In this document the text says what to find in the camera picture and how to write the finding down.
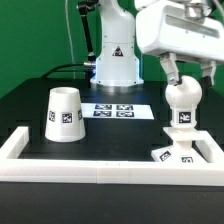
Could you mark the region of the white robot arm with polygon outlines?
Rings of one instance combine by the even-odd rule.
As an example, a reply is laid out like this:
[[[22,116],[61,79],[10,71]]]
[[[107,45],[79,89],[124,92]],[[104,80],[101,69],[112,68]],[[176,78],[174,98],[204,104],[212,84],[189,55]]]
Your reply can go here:
[[[92,82],[106,87],[141,84],[134,48],[160,59],[168,83],[182,81],[176,63],[199,63],[203,78],[214,83],[216,66],[224,63],[224,24],[209,17],[201,0],[135,0],[133,16],[117,0],[99,0],[102,51]]]

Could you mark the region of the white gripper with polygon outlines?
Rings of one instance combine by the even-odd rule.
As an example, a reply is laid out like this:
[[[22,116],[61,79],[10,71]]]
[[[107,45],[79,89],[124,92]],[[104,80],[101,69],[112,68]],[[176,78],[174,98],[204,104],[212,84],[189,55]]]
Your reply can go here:
[[[136,38],[143,54],[160,55],[169,85],[182,82],[176,54],[214,60],[201,64],[200,83],[204,88],[214,85],[215,61],[224,62],[224,26],[211,18],[203,23],[188,20],[184,6],[169,0],[157,0],[137,14]]]

